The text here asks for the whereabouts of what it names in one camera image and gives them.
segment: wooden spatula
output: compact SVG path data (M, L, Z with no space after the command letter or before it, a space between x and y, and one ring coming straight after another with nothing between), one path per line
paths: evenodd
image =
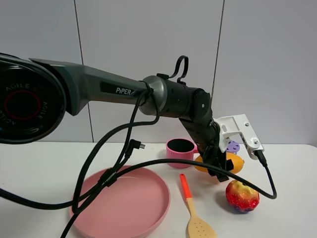
M188 234L190 238L216 238L214 230L201 218L196 215L192 194L190 192L186 177L181 174L180 180L185 193L186 203L188 205L190 220L188 222Z

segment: orange handle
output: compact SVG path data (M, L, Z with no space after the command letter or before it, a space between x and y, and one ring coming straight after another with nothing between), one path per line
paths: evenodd
M190 189L189 189L189 186L188 186L188 183L187 183L185 175L184 174L180 174L179 177L180 177L180 181L182 182L182 186L183 186L184 193L185 193L185 198L186 199L187 198L191 198L192 194L190 192Z

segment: spatula head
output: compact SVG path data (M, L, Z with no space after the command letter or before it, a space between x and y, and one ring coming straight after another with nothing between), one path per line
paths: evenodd
M188 222L190 238L216 238L214 230L199 217L192 217Z

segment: white wall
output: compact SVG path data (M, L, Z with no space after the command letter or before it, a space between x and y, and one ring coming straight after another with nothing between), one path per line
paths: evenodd
M263 143L317 146L317 1L226 0L212 108Z
M222 0L76 0L84 63L142 80L190 58L189 86L211 91ZM225 1L212 109L247 114L264 143L317 146L317 1ZM0 52L81 63L73 0L2 0ZM95 141L132 106L91 102ZM137 120L148 119L138 115ZM188 137L176 119L134 129L145 142ZM111 141L123 141L125 132ZM92 141L88 108L46 141Z
M172 74L181 55L189 57L189 86L211 91L222 0L77 0L84 64L142 80ZM95 141L130 120L133 106L90 103ZM153 120L138 115L136 120ZM177 119L134 128L144 142L188 137ZM123 141L126 132L110 141Z
M1 0L0 52L81 63L73 0ZM87 107L44 140L92 141Z

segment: purple object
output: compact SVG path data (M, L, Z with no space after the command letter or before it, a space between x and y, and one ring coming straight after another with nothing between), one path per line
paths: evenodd
M237 142L235 142L234 140L231 140L229 142L229 145L228 145L228 148L227 148L227 152L236 155L239 150L240 150L240 145Z

